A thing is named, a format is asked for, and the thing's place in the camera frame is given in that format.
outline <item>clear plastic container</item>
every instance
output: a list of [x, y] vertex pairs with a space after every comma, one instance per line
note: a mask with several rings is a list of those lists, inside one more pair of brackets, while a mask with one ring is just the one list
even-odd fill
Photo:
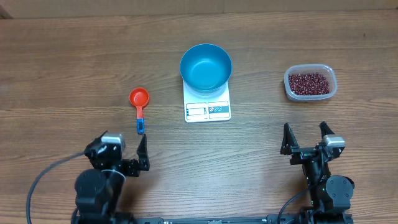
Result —
[[[292, 92], [289, 85], [289, 74], [304, 74], [304, 73], [322, 73], [322, 75], [329, 82], [329, 94], [323, 95], [297, 95]], [[287, 98], [292, 101], [314, 101], [325, 100], [331, 98], [337, 91], [336, 75], [331, 67], [324, 64], [307, 64], [307, 65], [294, 65], [290, 67], [285, 73], [285, 90]]]

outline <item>wall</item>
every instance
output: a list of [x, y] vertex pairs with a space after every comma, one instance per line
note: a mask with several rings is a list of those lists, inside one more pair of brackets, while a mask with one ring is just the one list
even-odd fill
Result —
[[398, 0], [0, 0], [5, 18], [395, 9]]

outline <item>wooden table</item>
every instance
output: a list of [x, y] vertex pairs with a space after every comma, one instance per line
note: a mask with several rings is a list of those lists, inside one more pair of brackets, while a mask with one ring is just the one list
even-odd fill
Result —
[[[187, 124], [178, 65], [211, 42], [230, 54], [231, 121]], [[336, 72], [328, 101], [286, 98], [292, 65]], [[305, 188], [279, 154], [283, 124], [301, 146], [318, 125], [346, 139], [332, 174], [355, 183], [356, 223], [398, 222], [398, 11], [276, 12], [199, 16], [0, 21], [0, 223], [25, 223], [29, 187], [50, 163], [84, 150], [104, 130], [139, 144], [130, 91], [144, 86], [151, 170], [129, 178], [121, 210], [136, 217], [258, 217]], [[69, 223], [80, 157], [48, 173], [32, 197], [34, 223]], [[308, 205], [302, 198], [288, 207]]]

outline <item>kitchen scale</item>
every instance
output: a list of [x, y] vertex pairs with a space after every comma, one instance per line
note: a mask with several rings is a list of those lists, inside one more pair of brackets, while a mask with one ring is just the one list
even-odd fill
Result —
[[212, 93], [199, 93], [183, 81], [183, 94], [186, 122], [229, 121], [231, 119], [228, 82]]

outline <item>robotic arm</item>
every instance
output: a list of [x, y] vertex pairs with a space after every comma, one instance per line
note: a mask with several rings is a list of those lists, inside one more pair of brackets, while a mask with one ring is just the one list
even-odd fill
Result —
[[340, 156], [344, 139], [334, 134], [325, 122], [320, 124], [322, 140], [315, 147], [300, 148], [288, 123], [280, 153], [292, 156], [290, 164], [301, 164], [307, 179], [312, 207], [301, 208], [298, 214], [271, 214], [259, 218], [204, 218], [164, 220], [134, 218], [131, 213], [116, 212], [126, 177], [139, 177], [149, 170], [146, 135], [137, 149], [138, 161], [122, 159], [125, 148], [120, 134], [103, 133], [85, 149], [94, 169], [82, 172], [76, 180], [76, 205], [72, 224], [353, 224], [350, 208], [354, 182], [340, 175], [331, 175], [328, 162]]

